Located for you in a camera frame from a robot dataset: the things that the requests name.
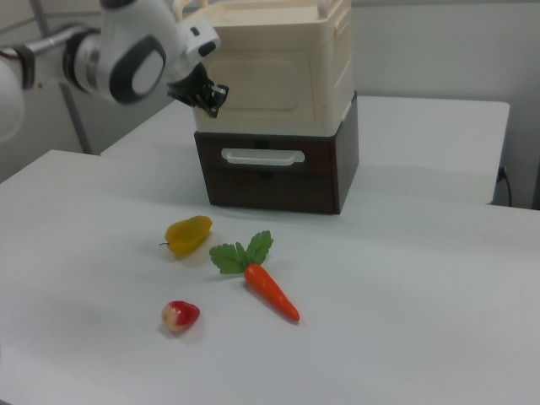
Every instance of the orange carrot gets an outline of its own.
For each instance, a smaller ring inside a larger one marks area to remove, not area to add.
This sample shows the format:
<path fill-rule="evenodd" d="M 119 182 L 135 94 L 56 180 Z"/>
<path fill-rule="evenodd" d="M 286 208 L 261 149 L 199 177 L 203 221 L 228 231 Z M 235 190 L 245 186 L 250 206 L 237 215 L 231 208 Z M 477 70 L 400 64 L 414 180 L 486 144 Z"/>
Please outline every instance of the orange carrot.
<path fill-rule="evenodd" d="M 269 305 L 291 321 L 298 322 L 300 314 L 294 305 L 290 303 L 267 271 L 261 267 L 272 243 L 270 231 L 264 230 L 251 238 L 247 249 L 244 249 L 239 242 L 236 242 L 235 245 L 214 246 L 210 249 L 210 257 L 221 274 L 244 273 L 247 285 Z"/>
<path fill-rule="evenodd" d="M 252 263 L 244 271 L 247 284 L 279 313 L 298 322 L 300 314 L 285 296 L 270 274 L 259 264 Z"/>

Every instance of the green leaves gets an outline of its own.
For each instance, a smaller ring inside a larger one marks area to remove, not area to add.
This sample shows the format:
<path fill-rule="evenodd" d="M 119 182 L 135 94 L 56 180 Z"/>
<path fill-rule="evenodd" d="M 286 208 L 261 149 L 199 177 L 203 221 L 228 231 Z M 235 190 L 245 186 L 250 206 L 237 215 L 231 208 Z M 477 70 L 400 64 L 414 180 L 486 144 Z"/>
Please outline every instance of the green leaves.
<path fill-rule="evenodd" d="M 221 274 L 240 274 L 252 263 L 262 264 L 272 243 L 270 231 L 264 230 L 251 238 L 247 251 L 239 242 L 223 244 L 210 249 L 210 257 Z"/>
<path fill-rule="evenodd" d="M 247 257 L 251 263 L 262 264 L 272 247 L 273 239 L 269 230 L 259 232 L 251 238 L 250 245 L 247 247 Z"/>
<path fill-rule="evenodd" d="M 221 274 L 239 274 L 246 269 L 244 266 L 246 253 L 243 247 L 239 253 L 234 245 L 215 246 L 210 249 L 210 257 Z"/>

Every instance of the white drawer handle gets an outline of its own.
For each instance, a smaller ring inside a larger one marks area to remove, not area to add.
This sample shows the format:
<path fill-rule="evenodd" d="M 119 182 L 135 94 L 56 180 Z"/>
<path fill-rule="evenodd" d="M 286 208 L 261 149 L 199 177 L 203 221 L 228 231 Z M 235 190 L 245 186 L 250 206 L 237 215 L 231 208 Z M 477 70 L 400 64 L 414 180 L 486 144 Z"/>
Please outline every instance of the white drawer handle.
<path fill-rule="evenodd" d="M 232 165 L 291 166 L 305 160 L 300 150 L 225 148 L 221 156 Z"/>

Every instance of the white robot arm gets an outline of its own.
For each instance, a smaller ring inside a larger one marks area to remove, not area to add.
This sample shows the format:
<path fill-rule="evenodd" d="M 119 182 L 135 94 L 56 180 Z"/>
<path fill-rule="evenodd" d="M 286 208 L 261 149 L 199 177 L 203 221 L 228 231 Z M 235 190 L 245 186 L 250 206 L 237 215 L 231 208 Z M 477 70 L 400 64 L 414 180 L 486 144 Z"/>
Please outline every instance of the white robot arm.
<path fill-rule="evenodd" d="M 0 49 L 0 138 L 16 132 L 22 121 L 21 89 L 47 80 L 131 104 L 164 79 L 171 97 L 218 115 L 229 89 L 215 85 L 201 64 L 220 45 L 205 19 L 176 23 L 156 0 L 100 0 L 100 5 L 101 32 L 75 25 Z"/>

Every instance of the white table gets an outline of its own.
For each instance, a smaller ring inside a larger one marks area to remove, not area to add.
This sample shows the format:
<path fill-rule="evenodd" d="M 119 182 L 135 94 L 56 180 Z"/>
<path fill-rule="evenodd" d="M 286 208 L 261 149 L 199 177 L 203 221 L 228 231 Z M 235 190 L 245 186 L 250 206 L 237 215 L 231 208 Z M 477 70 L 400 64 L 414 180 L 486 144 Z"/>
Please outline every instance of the white table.
<path fill-rule="evenodd" d="M 360 96 L 360 186 L 491 203 L 509 109 L 499 102 Z M 102 156 L 196 167 L 195 130 L 191 110 L 172 103 Z"/>
<path fill-rule="evenodd" d="M 195 214 L 213 232 L 177 261 L 158 244 Z M 13 405 L 540 402 L 534 211 L 356 180 L 341 215 L 216 208 L 195 166 L 50 152 L 0 185 L 0 224 Z M 208 260 L 265 229 L 297 326 Z M 181 337 L 169 300 L 202 311 Z"/>

